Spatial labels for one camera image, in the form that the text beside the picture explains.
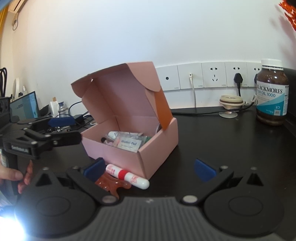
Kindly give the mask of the person left hand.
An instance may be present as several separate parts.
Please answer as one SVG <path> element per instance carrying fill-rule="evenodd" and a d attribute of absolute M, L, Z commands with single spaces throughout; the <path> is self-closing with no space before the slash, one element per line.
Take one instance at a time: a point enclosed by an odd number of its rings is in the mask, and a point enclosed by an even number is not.
<path fill-rule="evenodd" d="M 26 173 L 24 175 L 19 170 L 7 168 L 1 164 L 1 169 L 0 169 L 1 185 L 3 185 L 5 180 L 19 181 L 19 184 L 18 184 L 19 194 L 22 194 L 23 190 L 30 185 L 32 175 L 33 175 L 32 160 L 29 161 L 29 164 L 26 168 Z"/>

